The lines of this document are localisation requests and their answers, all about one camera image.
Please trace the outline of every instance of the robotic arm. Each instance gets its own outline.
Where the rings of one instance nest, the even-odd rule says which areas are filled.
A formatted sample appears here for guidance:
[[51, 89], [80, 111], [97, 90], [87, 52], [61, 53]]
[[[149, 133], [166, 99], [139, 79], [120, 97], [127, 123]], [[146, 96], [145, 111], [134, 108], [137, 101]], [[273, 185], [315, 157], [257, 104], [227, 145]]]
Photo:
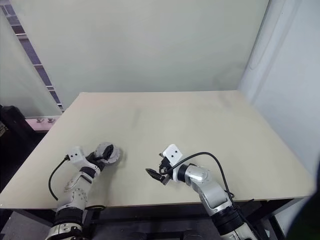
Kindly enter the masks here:
[[83, 212], [93, 179], [99, 176], [105, 165], [116, 162], [119, 156], [120, 150], [108, 142], [101, 143], [87, 157], [79, 146], [67, 153], [66, 160], [76, 166], [79, 172], [64, 187], [58, 199], [53, 227], [45, 240], [85, 239], [82, 237]]
[[249, 226], [233, 206], [229, 195], [206, 168], [179, 162], [182, 153], [171, 144], [163, 153], [159, 173], [147, 168], [148, 174], [166, 185], [170, 179], [184, 182], [195, 190], [223, 240], [257, 240]]

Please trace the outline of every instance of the table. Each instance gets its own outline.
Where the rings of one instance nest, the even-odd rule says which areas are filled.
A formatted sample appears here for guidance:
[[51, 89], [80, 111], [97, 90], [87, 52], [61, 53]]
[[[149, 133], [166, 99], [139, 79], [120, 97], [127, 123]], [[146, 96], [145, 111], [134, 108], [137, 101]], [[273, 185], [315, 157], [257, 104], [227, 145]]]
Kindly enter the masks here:
[[[158, 153], [170, 144], [184, 156], [213, 153], [236, 201], [302, 198], [315, 188], [295, 155], [237, 90], [83, 92], [0, 194], [0, 207], [56, 208], [48, 190], [53, 169], [73, 146], [89, 154], [101, 142], [120, 147], [121, 159], [93, 181], [88, 205], [198, 203], [197, 194], [184, 183], [163, 186], [145, 171], [158, 168]], [[212, 159], [199, 156], [190, 162], [210, 169], [223, 184]], [[76, 171], [67, 162], [55, 173], [52, 189], [58, 197]]]

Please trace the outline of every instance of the white wall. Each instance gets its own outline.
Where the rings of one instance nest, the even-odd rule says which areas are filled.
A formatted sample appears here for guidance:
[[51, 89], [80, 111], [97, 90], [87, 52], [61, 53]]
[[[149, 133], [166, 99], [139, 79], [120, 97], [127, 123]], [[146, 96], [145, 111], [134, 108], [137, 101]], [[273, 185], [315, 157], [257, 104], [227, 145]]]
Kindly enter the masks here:
[[234, 90], [268, 0], [12, 0], [59, 99]]
[[0, 10], [0, 104], [25, 117], [61, 115], [8, 20]]
[[[320, 154], [320, 1], [287, 0], [283, 8], [278, 7], [281, 11], [273, 12], [277, 19], [274, 31], [267, 44], [256, 46], [252, 57], [263, 54], [250, 62], [239, 89], [316, 176]], [[299, 207], [277, 215], [285, 232]]]

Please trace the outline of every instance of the beige tabletop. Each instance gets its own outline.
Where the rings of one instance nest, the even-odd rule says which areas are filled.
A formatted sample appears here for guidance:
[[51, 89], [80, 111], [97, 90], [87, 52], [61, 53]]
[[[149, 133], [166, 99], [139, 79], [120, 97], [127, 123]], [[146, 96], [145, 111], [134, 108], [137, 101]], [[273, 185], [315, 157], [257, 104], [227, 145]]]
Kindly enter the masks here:
[[[53, 169], [73, 146], [85, 153], [101, 142], [121, 148], [120, 161], [93, 181], [88, 205], [136, 206], [199, 202], [184, 183], [164, 186], [145, 168], [176, 144], [184, 156], [211, 152], [219, 159], [235, 200], [300, 198], [314, 189], [309, 173], [238, 91], [81, 93], [0, 194], [1, 208], [54, 209], [48, 190]], [[190, 160], [211, 170], [208, 156]], [[69, 162], [52, 178], [59, 197], [77, 169]]]

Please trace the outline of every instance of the wooden table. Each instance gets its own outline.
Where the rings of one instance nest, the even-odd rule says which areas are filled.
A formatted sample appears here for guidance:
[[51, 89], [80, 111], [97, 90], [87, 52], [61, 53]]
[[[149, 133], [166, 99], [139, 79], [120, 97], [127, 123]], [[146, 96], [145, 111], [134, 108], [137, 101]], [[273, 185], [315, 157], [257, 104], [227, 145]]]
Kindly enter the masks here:
[[[55, 209], [48, 190], [53, 169], [73, 146], [85, 153], [101, 142], [121, 148], [120, 161], [94, 180], [88, 205], [141, 206], [197, 203], [184, 183], [163, 186], [145, 168], [158, 169], [158, 153], [176, 144], [184, 156], [211, 152], [219, 159], [236, 201], [309, 196], [309, 173], [240, 92], [81, 93], [34, 149], [0, 194], [0, 207]], [[211, 170], [215, 162], [199, 156], [190, 162]], [[59, 197], [76, 172], [64, 163], [52, 178]]]

